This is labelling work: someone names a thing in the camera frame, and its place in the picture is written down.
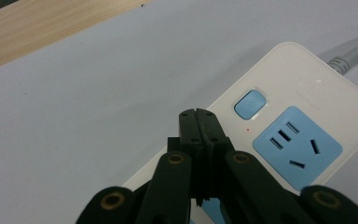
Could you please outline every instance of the gray cable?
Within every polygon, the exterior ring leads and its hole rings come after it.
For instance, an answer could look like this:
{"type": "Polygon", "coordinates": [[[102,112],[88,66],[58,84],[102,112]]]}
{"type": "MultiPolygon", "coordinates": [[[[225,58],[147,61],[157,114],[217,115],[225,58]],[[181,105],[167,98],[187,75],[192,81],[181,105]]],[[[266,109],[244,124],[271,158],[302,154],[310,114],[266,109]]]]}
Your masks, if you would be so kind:
{"type": "Polygon", "coordinates": [[[327,64],[341,75],[345,75],[351,68],[358,64],[358,47],[343,56],[333,58],[327,64]]]}

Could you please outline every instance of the power strip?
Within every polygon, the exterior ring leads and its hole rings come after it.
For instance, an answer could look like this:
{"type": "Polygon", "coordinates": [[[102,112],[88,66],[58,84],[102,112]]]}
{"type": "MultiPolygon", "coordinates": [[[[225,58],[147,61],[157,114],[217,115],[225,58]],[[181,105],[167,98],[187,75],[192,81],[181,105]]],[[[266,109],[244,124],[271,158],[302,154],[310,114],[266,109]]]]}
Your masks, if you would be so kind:
{"type": "Polygon", "coordinates": [[[284,188],[324,184],[358,149],[358,88],[296,43],[282,43],[209,108],[236,150],[284,188]]]}

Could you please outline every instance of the wooden surface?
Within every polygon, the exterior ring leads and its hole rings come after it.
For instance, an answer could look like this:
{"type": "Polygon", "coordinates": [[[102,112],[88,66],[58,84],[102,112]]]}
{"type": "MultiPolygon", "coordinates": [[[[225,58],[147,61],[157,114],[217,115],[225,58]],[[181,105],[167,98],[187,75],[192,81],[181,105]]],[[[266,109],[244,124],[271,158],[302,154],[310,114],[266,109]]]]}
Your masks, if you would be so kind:
{"type": "Polygon", "coordinates": [[[20,0],[0,9],[0,65],[148,0],[20,0]]]}

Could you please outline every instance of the power switch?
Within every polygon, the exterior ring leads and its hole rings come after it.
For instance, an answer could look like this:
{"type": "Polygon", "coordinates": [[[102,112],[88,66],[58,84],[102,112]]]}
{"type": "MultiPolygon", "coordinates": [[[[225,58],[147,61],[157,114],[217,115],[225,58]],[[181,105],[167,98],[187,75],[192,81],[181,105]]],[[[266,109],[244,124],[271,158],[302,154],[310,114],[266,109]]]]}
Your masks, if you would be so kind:
{"type": "Polygon", "coordinates": [[[258,91],[249,91],[234,106],[235,112],[243,118],[250,119],[266,104],[266,98],[258,91]]]}

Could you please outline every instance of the brass screw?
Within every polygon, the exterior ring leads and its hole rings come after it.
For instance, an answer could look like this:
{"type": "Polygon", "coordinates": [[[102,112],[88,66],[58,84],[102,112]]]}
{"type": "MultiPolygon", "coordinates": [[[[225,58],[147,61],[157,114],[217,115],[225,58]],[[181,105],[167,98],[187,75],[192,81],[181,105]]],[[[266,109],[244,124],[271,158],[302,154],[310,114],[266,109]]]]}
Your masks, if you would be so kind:
{"type": "Polygon", "coordinates": [[[248,163],[251,159],[246,156],[246,155],[243,155],[243,154],[235,154],[233,156],[234,158],[234,161],[236,161],[237,163],[240,163],[240,164],[245,164],[245,163],[248,163]]]}
{"type": "Polygon", "coordinates": [[[185,158],[179,154],[173,154],[168,158],[168,162],[171,164],[180,164],[185,160],[185,158]]]}
{"type": "Polygon", "coordinates": [[[319,190],[314,192],[312,196],[317,203],[323,205],[324,207],[337,209],[341,206],[341,201],[339,198],[337,198],[336,195],[332,193],[319,190]]]}
{"type": "Polygon", "coordinates": [[[106,194],[101,200],[101,207],[104,210],[114,210],[120,207],[125,201],[125,197],[120,192],[106,194]]]}

